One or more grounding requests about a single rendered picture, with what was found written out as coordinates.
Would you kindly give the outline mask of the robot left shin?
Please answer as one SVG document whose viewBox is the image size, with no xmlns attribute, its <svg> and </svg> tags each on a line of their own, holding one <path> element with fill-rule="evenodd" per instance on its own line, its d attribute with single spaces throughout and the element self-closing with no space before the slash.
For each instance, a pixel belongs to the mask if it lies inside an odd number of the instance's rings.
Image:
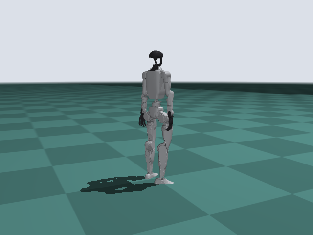
<svg viewBox="0 0 313 235">
<path fill-rule="evenodd" d="M 153 161 L 155 156 L 155 148 L 153 150 L 146 149 L 146 142 L 145 142 L 145 158 L 147 162 L 147 173 L 150 175 L 152 174 L 153 170 Z"/>
</svg>

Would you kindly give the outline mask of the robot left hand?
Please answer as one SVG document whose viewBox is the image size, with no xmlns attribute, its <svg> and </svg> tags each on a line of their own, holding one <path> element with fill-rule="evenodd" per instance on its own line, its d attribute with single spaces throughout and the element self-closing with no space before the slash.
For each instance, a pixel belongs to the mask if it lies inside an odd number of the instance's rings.
<svg viewBox="0 0 313 235">
<path fill-rule="evenodd" d="M 141 109 L 141 115 L 140 115 L 140 117 L 139 117 L 139 125 L 140 126 L 142 126 L 143 125 L 143 127 L 144 127 L 144 125 L 146 126 L 146 123 L 145 123 L 145 119 L 144 119 L 144 117 L 143 117 L 143 115 L 144 115 L 144 113 L 142 113 L 142 109 Z M 147 121 L 148 122 L 148 121 Z"/>
</svg>

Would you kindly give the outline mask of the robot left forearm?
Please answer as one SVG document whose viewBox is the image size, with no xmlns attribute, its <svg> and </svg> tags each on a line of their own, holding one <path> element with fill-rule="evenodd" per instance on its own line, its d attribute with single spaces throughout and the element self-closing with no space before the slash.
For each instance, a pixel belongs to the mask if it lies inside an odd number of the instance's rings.
<svg viewBox="0 0 313 235">
<path fill-rule="evenodd" d="M 146 112 L 146 108 L 147 108 L 147 100 L 148 98 L 146 96 L 144 96 L 143 94 L 141 95 L 141 99 L 142 99 L 142 104 L 141 104 L 141 109 L 142 109 L 142 113 Z"/>
</svg>

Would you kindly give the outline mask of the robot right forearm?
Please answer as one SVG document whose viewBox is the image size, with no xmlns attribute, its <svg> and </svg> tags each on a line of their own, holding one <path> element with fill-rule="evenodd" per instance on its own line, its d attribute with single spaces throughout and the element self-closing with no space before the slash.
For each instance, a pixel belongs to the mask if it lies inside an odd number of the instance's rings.
<svg viewBox="0 0 313 235">
<path fill-rule="evenodd" d="M 173 112 L 173 98 L 174 98 L 174 92 L 170 91 L 168 98 L 166 99 L 166 101 L 167 101 L 167 115 L 168 115 L 169 111 L 171 112 L 171 115 L 174 114 L 174 112 Z"/>
</svg>

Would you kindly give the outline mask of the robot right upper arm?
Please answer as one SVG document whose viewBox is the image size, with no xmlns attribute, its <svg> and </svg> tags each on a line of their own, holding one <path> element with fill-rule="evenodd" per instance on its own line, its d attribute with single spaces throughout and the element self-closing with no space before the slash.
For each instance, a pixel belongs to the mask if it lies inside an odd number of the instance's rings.
<svg viewBox="0 0 313 235">
<path fill-rule="evenodd" d="M 171 74 L 168 71 L 161 71 L 161 78 L 164 81 L 165 94 L 168 97 L 169 92 L 171 91 Z"/>
</svg>

